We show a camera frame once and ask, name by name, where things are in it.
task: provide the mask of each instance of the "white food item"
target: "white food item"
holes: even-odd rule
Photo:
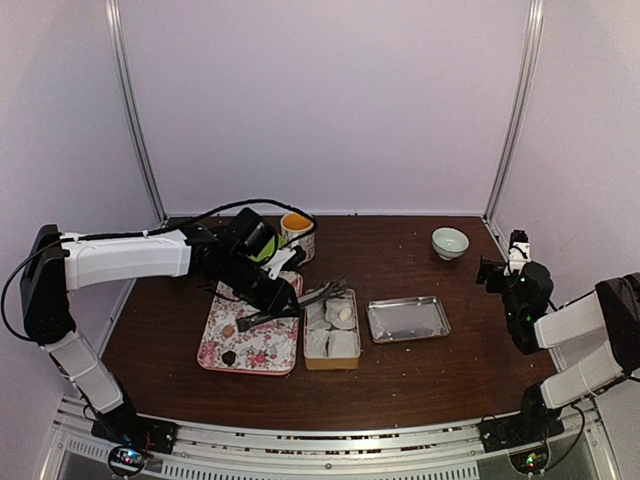
[[[324,318],[324,302],[312,303],[307,307],[307,328],[309,330],[329,330],[331,324]]]
[[[324,319],[324,314],[316,314],[313,317],[307,317],[307,328],[309,330],[329,330],[331,324]]]
[[[326,358],[329,330],[307,330],[305,355],[309,358]]]
[[[334,330],[329,336],[330,358],[354,358],[360,353],[358,335],[355,332]]]
[[[340,310],[340,320],[342,320],[343,322],[346,322],[347,320],[349,320],[351,318],[351,315],[353,313],[351,312],[351,307],[345,307],[342,310]]]
[[[327,300],[327,320],[340,330],[351,330],[356,327],[355,315],[351,300],[347,298],[333,298]]]

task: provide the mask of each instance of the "floral tray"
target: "floral tray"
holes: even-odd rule
[[[297,295],[302,293],[302,277],[294,272],[282,272]],[[207,370],[258,375],[286,375],[296,364],[298,318],[273,320],[239,333],[236,318],[246,317],[257,310],[237,300],[231,288],[220,282],[211,306],[207,326],[198,349],[198,364]],[[229,353],[233,352],[231,365]],[[223,355],[227,353],[227,363]]]

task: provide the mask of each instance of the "metal tongs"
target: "metal tongs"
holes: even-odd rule
[[[316,290],[306,293],[298,297],[298,308],[285,308],[282,312],[270,315],[268,313],[257,312],[248,317],[242,317],[236,319],[236,325],[239,332],[246,332],[253,327],[262,325],[263,323],[270,322],[278,318],[297,317],[302,311],[309,305],[313,305],[316,302],[329,300],[330,298],[340,298],[344,296],[347,290],[347,281],[344,277],[339,277],[334,280],[329,280],[322,284],[322,286]]]

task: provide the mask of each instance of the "ceramic mug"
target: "ceramic mug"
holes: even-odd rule
[[[304,218],[302,215],[297,213],[288,213],[280,219],[280,232],[284,237],[285,242],[290,242],[312,228],[313,223],[311,223],[311,220]],[[307,255],[301,263],[307,263],[313,260],[313,257],[316,254],[315,232],[311,235],[307,235],[301,240],[294,241],[290,246],[295,247],[297,245],[300,245],[304,253]]]

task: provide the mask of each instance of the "orange liquid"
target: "orange liquid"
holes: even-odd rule
[[[311,222],[297,213],[290,213],[282,219],[282,225],[287,230],[293,230],[294,232],[300,230],[306,230],[311,226]]]

